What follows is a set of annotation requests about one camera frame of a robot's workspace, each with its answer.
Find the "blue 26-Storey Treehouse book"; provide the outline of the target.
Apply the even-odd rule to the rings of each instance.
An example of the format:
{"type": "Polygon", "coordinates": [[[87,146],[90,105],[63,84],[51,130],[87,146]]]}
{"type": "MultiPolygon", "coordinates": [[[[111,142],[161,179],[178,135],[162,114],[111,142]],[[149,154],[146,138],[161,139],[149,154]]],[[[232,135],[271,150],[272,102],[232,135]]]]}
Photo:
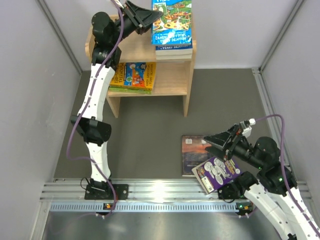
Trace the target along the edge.
{"type": "Polygon", "coordinates": [[[192,43],[192,0],[153,0],[151,6],[162,12],[151,29],[152,45],[187,46],[192,43]]]}

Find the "blue 91-Storey Treehouse book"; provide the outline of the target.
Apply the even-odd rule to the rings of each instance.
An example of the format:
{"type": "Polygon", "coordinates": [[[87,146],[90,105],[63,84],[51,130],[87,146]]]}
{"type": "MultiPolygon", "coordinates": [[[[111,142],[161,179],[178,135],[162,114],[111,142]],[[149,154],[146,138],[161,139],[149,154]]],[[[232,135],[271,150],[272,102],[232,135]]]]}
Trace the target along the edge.
{"type": "Polygon", "coordinates": [[[193,52],[193,45],[161,45],[155,47],[156,56],[189,55],[193,52]]]}

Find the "yellow 130-Storey Treehouse book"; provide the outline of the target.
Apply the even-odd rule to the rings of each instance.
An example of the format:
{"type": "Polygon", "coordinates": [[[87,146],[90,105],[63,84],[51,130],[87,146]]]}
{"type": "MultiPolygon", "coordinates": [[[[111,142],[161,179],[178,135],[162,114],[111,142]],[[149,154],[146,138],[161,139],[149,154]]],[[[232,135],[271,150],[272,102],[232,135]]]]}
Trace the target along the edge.
{"type": "Polygon", "coordinates": [[[110,87],[152,91],[156,79],[156,62],[121,62],[110,87]]]}

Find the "lime green 65-Storey Treehouse book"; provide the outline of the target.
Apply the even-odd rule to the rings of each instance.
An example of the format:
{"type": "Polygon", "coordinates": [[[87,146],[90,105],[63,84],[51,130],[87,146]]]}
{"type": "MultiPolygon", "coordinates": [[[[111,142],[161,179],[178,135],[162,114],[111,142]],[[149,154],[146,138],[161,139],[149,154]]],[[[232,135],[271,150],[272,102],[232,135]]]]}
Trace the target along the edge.
{"type": "Polygon", "coordinates": [[[145,90],[145,89],[130,89],[130,88],[123,88],[123,87],[116,87],[116,86],[110,86],[108,88],[111,92],[119,92],[119,93],[131,93],[131,94],[147,94],[151,95],[151,90],[145,90]]]}

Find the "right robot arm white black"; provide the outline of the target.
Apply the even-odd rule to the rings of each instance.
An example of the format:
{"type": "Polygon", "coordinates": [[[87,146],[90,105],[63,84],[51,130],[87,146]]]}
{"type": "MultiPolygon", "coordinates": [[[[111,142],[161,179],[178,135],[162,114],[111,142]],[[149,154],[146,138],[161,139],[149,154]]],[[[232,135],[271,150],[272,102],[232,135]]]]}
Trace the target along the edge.
{"type": "Polygon", "coordinates": [[[310,214],[291,170],[280,162],[281,150],[270,137],[248,142],[252,123],[234,124],[228,130],[204,136],[206,151],[227,161],[232,157],[250,164],[258,173],[245,171],[229,184],[237,198],[250,200],[272,224],[282,240],[318,240],[320,228],[310,214]]]}

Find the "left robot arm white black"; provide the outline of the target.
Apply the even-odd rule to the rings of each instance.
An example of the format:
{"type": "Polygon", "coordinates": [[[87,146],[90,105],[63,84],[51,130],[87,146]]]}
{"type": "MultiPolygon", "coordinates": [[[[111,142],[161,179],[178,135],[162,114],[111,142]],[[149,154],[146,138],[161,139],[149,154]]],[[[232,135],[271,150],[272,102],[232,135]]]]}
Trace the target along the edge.
{"type": "Polygon", "coordinates": [[[91,177],[85,188],[86,200],[116,199],[108,166],[107,144],[112,133],[110,124],[103,122],[103,110],[109,85],[116,73],[122,51],[119,44],[131,33],[147,32],[163,12],[139,7],[127,0],[121,4],[113,1],[118,19],[112,20],[103,11],[91,19],[94,47],[91,56],[91,76],[83,104],[70,118],[72,133],[78,133],[88,149],[91,177]]]}

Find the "purple Treehouse book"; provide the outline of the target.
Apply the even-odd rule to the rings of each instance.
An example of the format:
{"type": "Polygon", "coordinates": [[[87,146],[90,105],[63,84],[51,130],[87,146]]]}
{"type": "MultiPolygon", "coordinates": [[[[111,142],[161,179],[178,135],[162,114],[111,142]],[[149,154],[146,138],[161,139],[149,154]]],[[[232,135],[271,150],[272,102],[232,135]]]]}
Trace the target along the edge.
{"type": "Polygon", "coordinates": [[[230,160],[221,160],[213,156],[192,169],[206,195],[209,195],[238,177],[242,170],[238,164],[230,160]]]}

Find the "dark sunset cover book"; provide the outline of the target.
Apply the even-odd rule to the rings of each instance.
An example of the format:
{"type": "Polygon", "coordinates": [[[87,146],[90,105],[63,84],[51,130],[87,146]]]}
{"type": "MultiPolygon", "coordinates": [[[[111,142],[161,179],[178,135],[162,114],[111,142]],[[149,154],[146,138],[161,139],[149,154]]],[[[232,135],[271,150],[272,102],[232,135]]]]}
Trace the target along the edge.
{"type": "Polygon", "coordinates": [[[204,135],[182,135],[182,176],[193,177],[192,169],[207,161],[213,155],[206,151],[211,145],[204,140],[204,135]]]}

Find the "wooden two-tier bookshelf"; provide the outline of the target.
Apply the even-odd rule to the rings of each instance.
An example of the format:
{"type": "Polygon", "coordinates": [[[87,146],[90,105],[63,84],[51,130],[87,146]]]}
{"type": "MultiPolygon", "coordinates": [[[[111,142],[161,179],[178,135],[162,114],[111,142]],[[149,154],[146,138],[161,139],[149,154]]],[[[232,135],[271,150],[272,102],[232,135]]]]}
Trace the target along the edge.
{"type": "MultiPolygon", "coordinates": [[[[140,37],[133,32],[119,46],[98,44],[95,28],[108,27],[115,17],[105,12],[98,12],[92,17],[90,31],[85,43],[86,55],[91,60],[91,75],[80,114],[84,118],[96,117],[102,120],[103,107],[107,102],[117,118],[122,97],[143,97],[141,93],[112,92],[109,90],[112,77],[119,63],[156,59],[155,48],[147,43],[147,37],[140,37]]],[[[157,60],[155,83],[150,96],[182,96],[183,114],[188,115],[190,94],[196,57],[189,60],[157,60]]]]}

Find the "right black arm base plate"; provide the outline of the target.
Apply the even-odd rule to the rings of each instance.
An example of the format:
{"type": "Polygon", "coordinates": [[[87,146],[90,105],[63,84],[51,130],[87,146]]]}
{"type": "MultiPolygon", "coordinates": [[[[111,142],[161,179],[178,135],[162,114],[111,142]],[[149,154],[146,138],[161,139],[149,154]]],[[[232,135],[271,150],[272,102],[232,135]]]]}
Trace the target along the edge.
{"type": "Polygon", "coordinates": [[[218,189],[218,199],[226,203],[232,203],[235,200],[244,200],[245,191],[250,190],[249,185],[241,185],[236,182],[228,183],[218,189]]]}

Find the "aluminium mounting rail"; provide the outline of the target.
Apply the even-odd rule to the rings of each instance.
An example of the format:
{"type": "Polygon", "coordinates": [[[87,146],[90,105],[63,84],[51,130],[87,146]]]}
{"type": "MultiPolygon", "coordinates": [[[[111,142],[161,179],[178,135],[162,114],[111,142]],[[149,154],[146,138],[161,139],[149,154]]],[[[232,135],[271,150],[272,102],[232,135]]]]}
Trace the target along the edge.
{"type": "MultiPolygon", "coordinates": [[[[184,179],[114,179],[114,184],[127,184],[126,199],[119,202],[141,203],[179,203],[179,202],[222,202],[218,193],[208,195],[200,183],[192,177],[184,179]]],[[[40,200],[44,202],[69,201],[76,202],[85,199],[86,180],[80,178],[58,178],[44,184],[40,200]]]]}

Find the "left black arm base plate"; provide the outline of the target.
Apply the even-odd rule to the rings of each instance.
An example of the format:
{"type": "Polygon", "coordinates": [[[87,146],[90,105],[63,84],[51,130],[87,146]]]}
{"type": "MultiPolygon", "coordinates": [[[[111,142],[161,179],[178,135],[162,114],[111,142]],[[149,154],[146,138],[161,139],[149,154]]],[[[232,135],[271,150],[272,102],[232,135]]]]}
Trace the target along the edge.
{"type": "Polygon", "coordinates": [[[98,182],[88,184],[84,195],[85,200],[113,200],[114,193],[116,200],[127,200],[129,194],[128,184],[112,184],[113,189],[108,183],[98,182]]]}

